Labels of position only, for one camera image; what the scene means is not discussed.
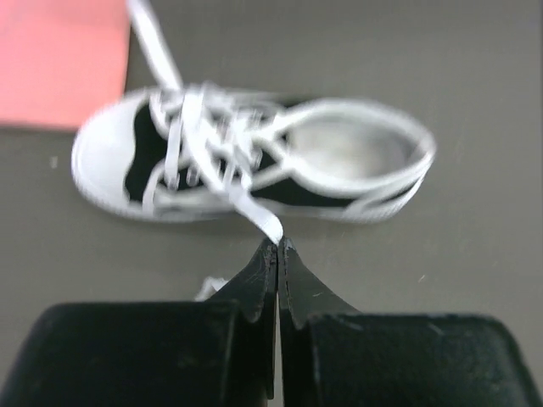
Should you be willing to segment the black white sneaker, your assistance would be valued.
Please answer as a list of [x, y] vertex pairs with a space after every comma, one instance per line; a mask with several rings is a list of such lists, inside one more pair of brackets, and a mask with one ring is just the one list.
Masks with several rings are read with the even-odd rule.
[[151, 5], [127, 10], [157, 84], [77, 132], [71, 174], [92, 204], [159, 223], [235, 212], [278, 243], [283, 215], [379, 222], [422, 185], [437, 144], [409, 114], [359, 98], [187, 84]]

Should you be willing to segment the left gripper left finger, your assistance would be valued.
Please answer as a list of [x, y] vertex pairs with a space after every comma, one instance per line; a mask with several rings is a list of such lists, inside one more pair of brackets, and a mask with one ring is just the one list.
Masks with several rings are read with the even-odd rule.
[[46, 309], [1, 392], [4, 406], [264, 406], [274, 396], [277, 247], [203, 302]]

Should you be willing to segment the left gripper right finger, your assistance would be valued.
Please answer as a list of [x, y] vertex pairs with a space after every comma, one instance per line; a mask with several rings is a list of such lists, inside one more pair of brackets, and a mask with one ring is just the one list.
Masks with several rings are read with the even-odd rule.
[[474, 314], [370, 314], [277, 250], [287, 406], [539, 406], [522, 352], [499, 320]]

